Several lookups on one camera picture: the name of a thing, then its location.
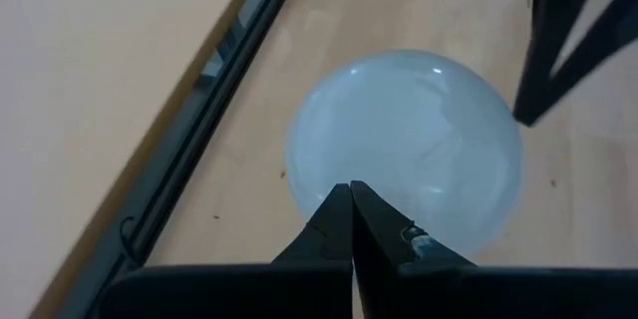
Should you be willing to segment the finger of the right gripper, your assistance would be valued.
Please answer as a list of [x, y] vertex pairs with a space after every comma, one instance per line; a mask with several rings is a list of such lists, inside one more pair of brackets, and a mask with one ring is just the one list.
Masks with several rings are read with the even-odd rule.
[[533, 0], [532, 34], [512, 114], [534, 125], [581, 80], [638, 39], [638, 0], [612, 0], [554, 71], [586, 0]]

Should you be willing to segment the white reflector lightbulb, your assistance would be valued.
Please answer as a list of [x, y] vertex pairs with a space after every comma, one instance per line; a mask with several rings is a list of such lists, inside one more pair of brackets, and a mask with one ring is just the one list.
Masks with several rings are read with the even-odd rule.
[[503, 97], [468, 67], [412, 49], [357, 59], [320, 80], [285, 145], [289, 190], [303, 214], [334, 185], [360, 180], [463, 255], [503, 230], [523, 160]]

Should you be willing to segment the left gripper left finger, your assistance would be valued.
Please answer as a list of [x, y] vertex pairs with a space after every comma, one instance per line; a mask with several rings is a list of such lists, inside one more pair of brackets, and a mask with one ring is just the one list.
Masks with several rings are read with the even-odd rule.
[[352, 319], [353, 199], [337, 184], [270, 263], [145, 267], [116, 281], [100, 319]]

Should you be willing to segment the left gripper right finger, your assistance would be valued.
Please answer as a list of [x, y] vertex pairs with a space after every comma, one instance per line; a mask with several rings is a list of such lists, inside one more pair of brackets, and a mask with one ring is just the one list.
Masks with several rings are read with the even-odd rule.
[[638, 269], [478, 266], [362, 181], [353, 259], [370, 319], [638, 319]]

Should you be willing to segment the beige wooden desk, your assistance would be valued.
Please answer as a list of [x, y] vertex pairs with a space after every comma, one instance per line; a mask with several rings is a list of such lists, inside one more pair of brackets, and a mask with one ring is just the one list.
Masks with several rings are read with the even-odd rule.
[[243, 0], [0, 0], [0, 319], [62, 304]]

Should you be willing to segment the black aluminium table frame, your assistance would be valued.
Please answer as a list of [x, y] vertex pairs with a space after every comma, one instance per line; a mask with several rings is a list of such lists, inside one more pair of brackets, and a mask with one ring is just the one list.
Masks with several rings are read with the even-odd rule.
[[239, 0], [54, 319], [97, 319], [112, 282], [142, 267], [285, 0]]

